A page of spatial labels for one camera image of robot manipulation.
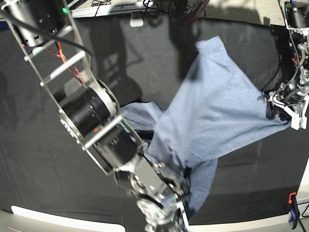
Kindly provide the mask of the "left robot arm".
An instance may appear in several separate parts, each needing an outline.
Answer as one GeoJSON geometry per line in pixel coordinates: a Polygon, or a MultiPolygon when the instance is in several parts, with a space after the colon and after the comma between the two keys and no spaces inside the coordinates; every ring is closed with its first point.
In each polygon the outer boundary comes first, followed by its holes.
{"type": "Polygon", "coordinates": [[[309,3],[287,0],[280,5],[288,45],[292,51],[292,76],[278,83],[265,99],[269,105],[269,119],[277,116],[289,121],[295,130],[306,129],[309,107],[309,3]]]}

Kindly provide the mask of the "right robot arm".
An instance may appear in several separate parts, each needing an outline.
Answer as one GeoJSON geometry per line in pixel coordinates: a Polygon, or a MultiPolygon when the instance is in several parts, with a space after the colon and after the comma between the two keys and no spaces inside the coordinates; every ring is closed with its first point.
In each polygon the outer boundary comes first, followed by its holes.
{"type": "Polygon", "coordinates": [[[147,232],[187,232],[184,204],[188,185],[163,162],[151,164],[143,141],[129,125],[109,87],[94,77],[91,52],[64,0],[6,0],[0,9],[25,59],[33,58],[53,43],[76,49],[70,58],[40,85],[58,107],[61,124],[96,165],[137,197],[147,232]]]}

